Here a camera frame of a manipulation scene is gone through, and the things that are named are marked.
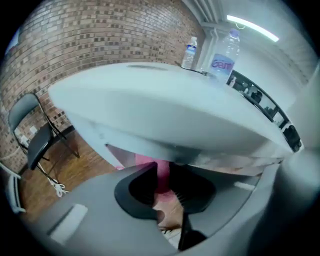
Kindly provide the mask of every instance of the chair seat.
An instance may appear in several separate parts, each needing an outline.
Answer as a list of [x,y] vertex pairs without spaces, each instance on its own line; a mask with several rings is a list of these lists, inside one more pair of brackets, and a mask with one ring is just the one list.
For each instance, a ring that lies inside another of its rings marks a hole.
[[53,134],[48,123],[42,126],[29,143],[27,151],[28,168],[34,170],[53,142]]

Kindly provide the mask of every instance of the bottle label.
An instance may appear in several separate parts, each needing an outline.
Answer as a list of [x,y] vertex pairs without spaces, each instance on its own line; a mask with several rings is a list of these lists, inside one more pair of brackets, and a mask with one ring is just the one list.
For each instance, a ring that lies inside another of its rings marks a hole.
[[188,44],[187,46],[186,46],[186,52],[188,53],[188,54],[196,54],[196,47],[195,46],[193,46],[193,45],[190,45],[190,44]]
[[214,70],[219,70],[226,75],[230,75],[234,64],[235,62],[229,57],[216,53],[213,57],[211,68]]

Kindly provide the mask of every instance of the wall outlet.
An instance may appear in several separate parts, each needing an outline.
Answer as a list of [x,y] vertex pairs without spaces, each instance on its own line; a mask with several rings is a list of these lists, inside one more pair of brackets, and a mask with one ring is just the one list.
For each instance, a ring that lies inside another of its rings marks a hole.
[[30,132],[32,133],[32,134],[36,134],[37,133],[37,128],[33,125],[33,126],[31,126],[30,127]]
[[19,130],[19,128],[15,128],[14,133],[17,137],[21,135],[21,131]]
[[22,143],[23,145],[25,145],[26,147],[29,145],[29,140],[28,140],[28,138],[27,138],[25,135],[22,135],[22,136],[21,136],[21,143]]

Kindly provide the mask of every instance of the brick wall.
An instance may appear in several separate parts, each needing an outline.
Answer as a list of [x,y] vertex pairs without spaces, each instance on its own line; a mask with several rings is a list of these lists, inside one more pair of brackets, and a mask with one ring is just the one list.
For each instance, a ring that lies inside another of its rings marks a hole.
[[[62,131],[70,126],[53,106],[48,88],[57,80],[93,68],[123,62],[181,63],[185,45],[198,38],[198,59],[205,34],[181,0],[46,0],[21,26],[19,43],[6,55],[0,74],[0,159],[18,172],[26,157],[9,133],[8,110],[25,93],[40,98]],[[19,126],[43,124],[36,109]]]

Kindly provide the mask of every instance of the bottle cap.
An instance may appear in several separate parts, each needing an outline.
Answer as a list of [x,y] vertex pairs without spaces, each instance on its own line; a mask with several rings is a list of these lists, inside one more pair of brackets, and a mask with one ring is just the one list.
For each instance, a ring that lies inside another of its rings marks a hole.
[[234,28],[231,28],[231,30],[230,30],[230,35],[232,36],[232,37],[234,37],[234,38],[238,38],[239,37],[239,31],[238,30],[236,30],[236,29],[234,29]]

